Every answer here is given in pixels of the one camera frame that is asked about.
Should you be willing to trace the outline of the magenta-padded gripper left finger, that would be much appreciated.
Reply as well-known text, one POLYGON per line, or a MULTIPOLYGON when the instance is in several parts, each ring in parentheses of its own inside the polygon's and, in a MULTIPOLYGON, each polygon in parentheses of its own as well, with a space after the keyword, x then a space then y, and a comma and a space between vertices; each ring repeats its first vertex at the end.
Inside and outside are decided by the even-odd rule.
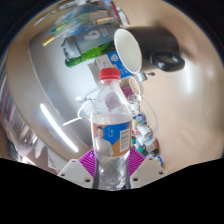
POLYGON ((58 176, 84 188, 92 188, 97 170, 94 150, 91 149, 79 159, 71 159, 58 176))

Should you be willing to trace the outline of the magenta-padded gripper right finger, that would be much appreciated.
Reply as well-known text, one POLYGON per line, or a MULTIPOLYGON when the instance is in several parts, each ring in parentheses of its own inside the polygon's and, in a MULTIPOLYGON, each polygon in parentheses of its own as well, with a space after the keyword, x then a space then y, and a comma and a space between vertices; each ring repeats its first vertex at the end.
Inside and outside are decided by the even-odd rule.
POLYGON ((145 157, 138 150, 131 148, 128 158, 128 176, 130 188, 140 188, 166 176, 160 158, 145 157))

